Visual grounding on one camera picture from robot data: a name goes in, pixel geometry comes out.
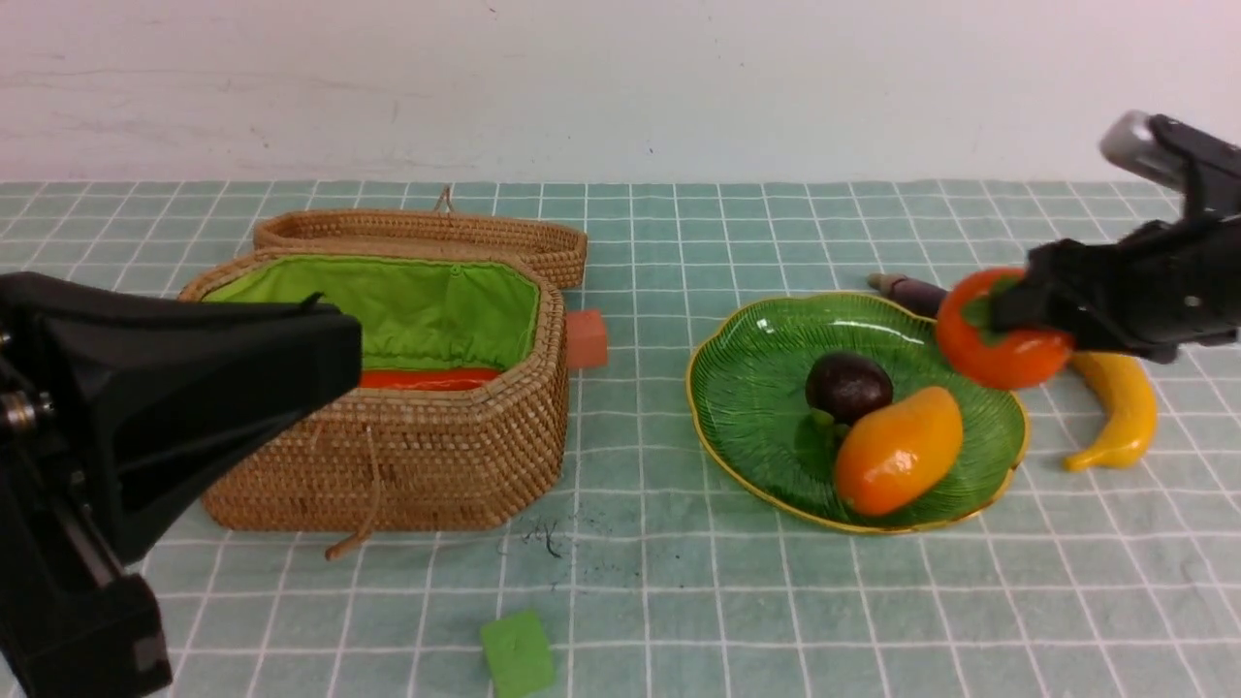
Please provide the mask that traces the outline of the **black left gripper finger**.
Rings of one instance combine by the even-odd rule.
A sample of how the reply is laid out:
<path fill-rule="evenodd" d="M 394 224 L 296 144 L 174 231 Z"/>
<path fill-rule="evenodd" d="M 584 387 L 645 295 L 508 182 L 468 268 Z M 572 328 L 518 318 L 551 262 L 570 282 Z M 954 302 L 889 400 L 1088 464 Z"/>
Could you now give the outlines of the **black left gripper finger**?
<path fill-rule="evenodd" d="M 2 349 L 32 397 L 2 467 L 2 565 L 62 542 L 50 501 L 88 507 L 133 564 L 241 460 L 354 390 L 360 322 L 307 296 L 194 303 L 2 274 Z"/>

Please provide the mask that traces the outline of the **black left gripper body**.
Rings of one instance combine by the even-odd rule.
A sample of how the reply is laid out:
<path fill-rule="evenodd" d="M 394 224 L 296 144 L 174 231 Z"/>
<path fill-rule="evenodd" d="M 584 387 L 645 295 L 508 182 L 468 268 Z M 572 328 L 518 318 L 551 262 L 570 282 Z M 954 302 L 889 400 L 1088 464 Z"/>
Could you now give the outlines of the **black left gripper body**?
<path fill-rule="evenodd" d="M 146 697 L 172 684 L 154 592 L 87 503 L 34 344 L 2 332 L 2 655 L 29 697 Z"/>

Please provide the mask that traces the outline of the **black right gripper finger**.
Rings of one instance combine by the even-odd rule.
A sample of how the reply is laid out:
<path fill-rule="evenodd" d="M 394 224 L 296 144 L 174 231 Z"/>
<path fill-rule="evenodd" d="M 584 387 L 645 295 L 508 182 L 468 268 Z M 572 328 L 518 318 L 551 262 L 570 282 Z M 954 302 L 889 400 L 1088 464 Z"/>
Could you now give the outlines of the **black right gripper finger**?
<path fill-rule="evenodd" d="M 1021 274 L 997 282 L 989 293 L 992 330 L 1073 337 L 1067 291 L 1066 282 L 1042 274 Z"/>

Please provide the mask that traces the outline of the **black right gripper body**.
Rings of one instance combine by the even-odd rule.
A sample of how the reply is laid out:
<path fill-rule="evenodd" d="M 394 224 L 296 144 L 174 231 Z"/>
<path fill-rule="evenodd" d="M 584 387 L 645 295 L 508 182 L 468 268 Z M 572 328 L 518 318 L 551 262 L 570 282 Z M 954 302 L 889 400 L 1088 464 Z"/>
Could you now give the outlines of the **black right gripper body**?
<path fill-rule="evenodd" d="M 1028 325 L 1080 351 L 1170 364 L 1180 347 L 1239 342 L 1237 219 L 1152 221 L 1114 243 L 1056 241 L 1028 255 Z"/>

